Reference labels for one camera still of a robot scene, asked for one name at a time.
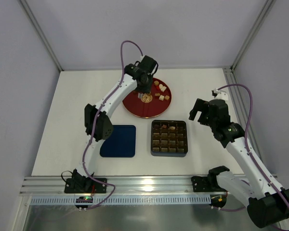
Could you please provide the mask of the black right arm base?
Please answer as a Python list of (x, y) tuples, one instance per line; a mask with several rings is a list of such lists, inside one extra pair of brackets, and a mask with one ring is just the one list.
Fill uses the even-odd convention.
[(209, 193), (209, 192), (222, 192), (223, 189), (213, 187), (208, 181), (208, 177), (193, 176), (191, 178), (192, 188), (194, 193)]

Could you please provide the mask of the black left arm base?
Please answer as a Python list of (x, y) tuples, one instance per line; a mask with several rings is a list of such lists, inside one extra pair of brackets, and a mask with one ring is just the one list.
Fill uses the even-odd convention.
[[(64, 173), (70, 173), (70, 178), (65, 179)], [(91, 178), (80, 175), (76, 169), (73, 171), (64, 171), (61, 173), (61, 179), (65, 183), (64, 193), (106, 193), (106, 178), (93, 181)]]

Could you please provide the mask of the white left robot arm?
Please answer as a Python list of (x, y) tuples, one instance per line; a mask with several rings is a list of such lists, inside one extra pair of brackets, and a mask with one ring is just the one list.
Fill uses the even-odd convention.
[(85, 128), (89, 141), (85, 147), (79, 166), (73, 170), (72, 179), (81, 184), (94, 174), (96, 158), (106, 139), (113, 132), (111, 116), (125, 97), (132, 91), (149, 93), (158, 63), (145, 55), (141, 61), (123, 67), (121, 79), (110, 92), (95, 105), (85, 106)]

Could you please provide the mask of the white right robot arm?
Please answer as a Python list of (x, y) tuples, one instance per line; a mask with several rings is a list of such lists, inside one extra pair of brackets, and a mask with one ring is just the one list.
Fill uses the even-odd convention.
[(259, 228), (288, 219), (289, 189), (274, 178), (255, 153), (247, 137), (247, 128), (231, 122), (227, 94), (217, 92), (213, 96), (209, 102), (197, 99), (189, 120), (194, 120), (200, 112), (198, 122), (210, 127), (214, 138), (236, 160), (248, 181), (236, 177), (229, 168), (219, 166), (210, 169), (205, 177), (192, 177), (193, 190), (231, 193), (244, 205), (250, 219)]

